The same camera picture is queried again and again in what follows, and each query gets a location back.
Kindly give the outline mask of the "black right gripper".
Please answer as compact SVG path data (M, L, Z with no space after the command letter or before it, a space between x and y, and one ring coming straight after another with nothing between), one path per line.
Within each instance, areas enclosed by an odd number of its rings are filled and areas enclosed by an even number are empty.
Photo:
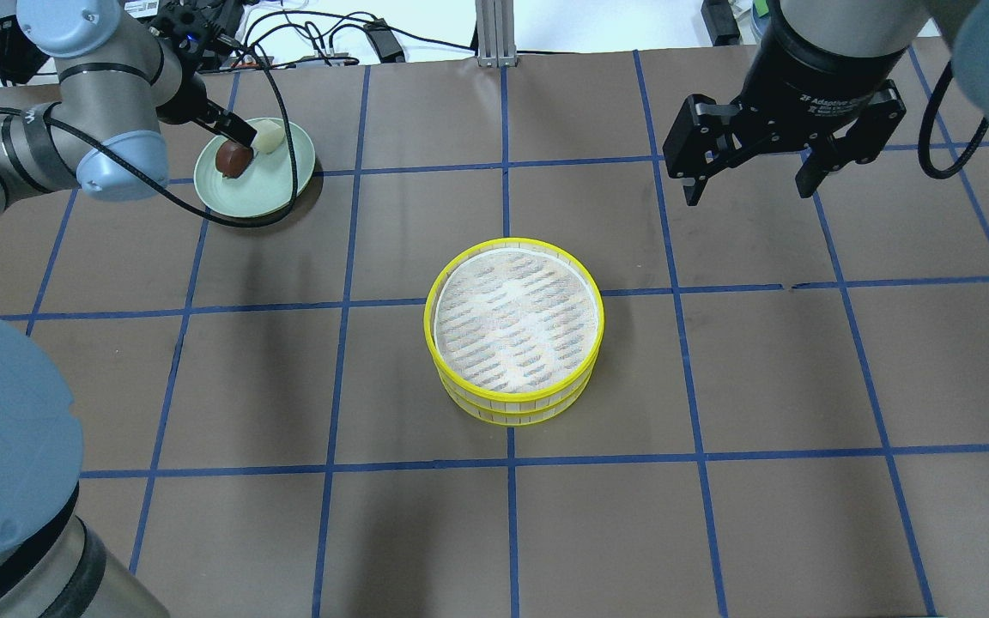
M773 17L733 99L684 99L664 139L667 175L683 181L684 201L695 207L725 169L807 149L794 184L801 198L812 198L830 173L871 163L894 135L906 106L890 73L902 54L832 52Z

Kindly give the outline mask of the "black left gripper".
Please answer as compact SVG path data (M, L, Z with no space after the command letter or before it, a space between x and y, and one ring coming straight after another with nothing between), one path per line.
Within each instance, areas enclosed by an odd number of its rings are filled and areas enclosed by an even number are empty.
M149 27L169 45L180 67L173 97L157 106L160 121L197 123L215 136L251 148L258 131L207 95L200 70L219 68L235 50L242 12L235 1L162 1Z

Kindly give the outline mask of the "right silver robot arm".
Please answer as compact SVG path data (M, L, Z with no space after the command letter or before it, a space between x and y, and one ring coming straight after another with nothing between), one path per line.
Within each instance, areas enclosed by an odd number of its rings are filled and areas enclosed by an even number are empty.
M927 22L950 65L919 130L929 151L937 107L957 82L989 128L989 1L770 1L769 20L737 98L691 94L664 140L664 168L695 206L707 181L768 154L809 151L794 177L809 198L830 173L871 163L906 114L890 73Z

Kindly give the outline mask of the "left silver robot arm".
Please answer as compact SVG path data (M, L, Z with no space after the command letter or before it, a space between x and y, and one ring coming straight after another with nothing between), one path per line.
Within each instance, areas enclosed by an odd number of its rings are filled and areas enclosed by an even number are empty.
M19 1L17 25L54 59L60 100L0 108L0 218L13 204L78 189L136 201L170 180L161 123L197 123L250 146L250 123L209 100L196 52L230 39L173 1L152 27L121 1Z

